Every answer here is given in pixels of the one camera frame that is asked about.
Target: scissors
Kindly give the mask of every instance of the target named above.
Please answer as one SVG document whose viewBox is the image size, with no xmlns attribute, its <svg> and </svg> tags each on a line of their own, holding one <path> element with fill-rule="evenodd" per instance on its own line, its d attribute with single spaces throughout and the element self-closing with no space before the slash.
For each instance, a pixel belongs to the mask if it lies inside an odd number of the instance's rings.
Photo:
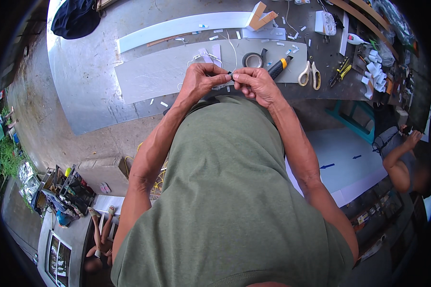
<svg viewBox="0 0 431 287">
<path fill-rule="evenodd" d="M 314 62 L 310 65 L 310 61 L 306 61 L 305 70 L 299 75 L 299 85 L 302 87 L 306 86 L 309 80 L 310 72 L 313 73 L 313 89 L 318 90 L 321 87 L 321 73 L 318 71 L 318 69 L 316 69 Z"/>
</svg>

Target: flip-flop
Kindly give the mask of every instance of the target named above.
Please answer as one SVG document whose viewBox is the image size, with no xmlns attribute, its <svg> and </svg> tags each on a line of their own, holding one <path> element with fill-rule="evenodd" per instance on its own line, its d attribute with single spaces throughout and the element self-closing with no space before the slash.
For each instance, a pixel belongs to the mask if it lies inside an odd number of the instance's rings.
<svg viewBox="0 0 431 287">
<path fill-rule="evenodd" d="M 107 185 L 107 183 L 105 183 L 105 182 L 101 183 L 101 192 L 104 192 L 104 193 L 111 192 L 111 190 L 110 190 L 109 186 Z"/>
<path fill-rule="evenodd" d="M 90 212 L 91 216 L 96 215 L 97 217 L 100 217 L 101 215 L 92 207 L 88 207 L 88 211 Z"/>
<path fill-rule="evenodd" d="M 108 207 L 108 213 L 115 216 L 115 206 L 111 205 Z"/>
</svg>

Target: roll of tape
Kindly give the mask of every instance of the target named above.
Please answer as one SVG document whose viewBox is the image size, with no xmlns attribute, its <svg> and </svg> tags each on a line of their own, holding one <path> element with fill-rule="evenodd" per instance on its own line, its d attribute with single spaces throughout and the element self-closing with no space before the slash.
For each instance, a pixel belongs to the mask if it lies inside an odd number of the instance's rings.
<svg viewBox="0 0 431 287">
<path fill-rule="evenodd" d="M 243 66 L 251 68 L 263 67 L 262 56 L 257 53 L 247 53 L 243 57 Z"/>
</svg>

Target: chair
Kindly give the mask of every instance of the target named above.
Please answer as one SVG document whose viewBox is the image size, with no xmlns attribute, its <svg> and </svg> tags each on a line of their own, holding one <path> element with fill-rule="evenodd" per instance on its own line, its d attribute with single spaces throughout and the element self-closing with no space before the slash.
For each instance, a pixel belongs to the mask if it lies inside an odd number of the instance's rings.
<svg viewBox="0 0 431 287">
<path fill-rule="evenodd" d="M 334 109 L 332 111 L 329 109 L 326 109 L 326 112 L 332 117 L 339 120 L 341 123 L 343 123 L 347 128 L 354 131 L 357 135 L 362 137 L 370 145 L 372 145 L 374 141 L 375 125 L 372 127 L 371 130 L 368 130 L 353 119 L 353 114 L 354 114 L 354 111 L 356 110 L 356 107 L 359 106 L 361 110 L 363 110 L 369 116 L 369 118 L 375 123 L 374 109 L 365 101 L 354 101 L 350 115 L 348 116 L 348 115 L 345 115 L 344 113 L 339 112 L 340 106 L 341 106 L 341 100 L 338 100 Z"/>
</svg>

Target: hand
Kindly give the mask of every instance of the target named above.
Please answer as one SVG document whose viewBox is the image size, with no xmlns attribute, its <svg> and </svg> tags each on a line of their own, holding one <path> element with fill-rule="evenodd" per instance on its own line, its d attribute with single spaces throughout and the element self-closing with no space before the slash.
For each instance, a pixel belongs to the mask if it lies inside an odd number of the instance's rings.
<svg viewBox="0 0 431 287">
<path fill-rule="evenodd" d="M 263 68 L 241 68 L 233 72 L 235 89 L 241 89 L 248 99 L 255 99 L 259 105 L 269 108 L 277 100 L 284 99 L 268 72 Z"/>
<path fill-rule="evenodd" d="M 110 248 L 107 252 L 104 253 L 105 256 L 109 257 L 112 255 L 112 249 Z"/>
<path fill-rule="evenodd" d="M 189 100 L 196 104 L 211 89 L 219 84 L 228 83 L 232 78 L 224 69 L 211 63 L 191 64 L 185 74 L 181 91 L 176 101 Z"/>
<path fill-rule="evenodd" d="M 417 142 L 421 139 L 423 136 L 422 133 L 420 133 L 418 130 L 414 130 L 407 138 L 407 140 L 404 142 L 405 146 L 408 148 L 408 150 L 413 150 L 416 146 Z"/>
<path fill-rule="evenodd" d="M 401 127 L 399 128 L 399 130 L 400 130 L 401 132 L 403 132 L 405 128 L 407 128 L 407 124 L 403 124 L 403 125 L 401 125 Z"/>
</svg>

